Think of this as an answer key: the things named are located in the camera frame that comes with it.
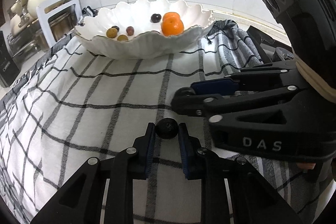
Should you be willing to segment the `person right hand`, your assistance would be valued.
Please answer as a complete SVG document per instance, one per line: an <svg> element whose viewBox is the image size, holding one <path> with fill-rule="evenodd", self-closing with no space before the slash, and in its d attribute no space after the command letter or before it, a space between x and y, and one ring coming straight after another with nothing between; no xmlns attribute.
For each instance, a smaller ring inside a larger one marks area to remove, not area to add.
<svg viewBox="0 0 336 224"><path fill-rule="evenodd" d="M316 163L302 163L302 162L298 162L296 164L300 169L303 169L303 170L312 170L314 169Z"/></svg>

